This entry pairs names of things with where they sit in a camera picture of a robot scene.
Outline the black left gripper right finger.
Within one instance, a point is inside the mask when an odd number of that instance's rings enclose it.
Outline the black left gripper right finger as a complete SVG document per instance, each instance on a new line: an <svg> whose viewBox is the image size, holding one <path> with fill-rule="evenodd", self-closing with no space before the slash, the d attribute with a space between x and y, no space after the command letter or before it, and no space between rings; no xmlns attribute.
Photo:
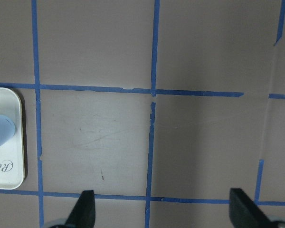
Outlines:
<svg viewBox="0 0 285 228"><path fill-rule="evenodd" d="M234 228L277 228L241 188L229 191L229 218Z"/></svg>

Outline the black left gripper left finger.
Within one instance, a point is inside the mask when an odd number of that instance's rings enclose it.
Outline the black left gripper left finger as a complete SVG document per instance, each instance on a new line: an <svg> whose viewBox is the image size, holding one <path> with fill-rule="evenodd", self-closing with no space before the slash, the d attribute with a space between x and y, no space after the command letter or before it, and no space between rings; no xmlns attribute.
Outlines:
<svg viewBox="0 0 285 228"><path fill-rule="evenodd" d="M95 218L94 191L85 190L81 193L64 226L66 228L93 228Z"/></svg>

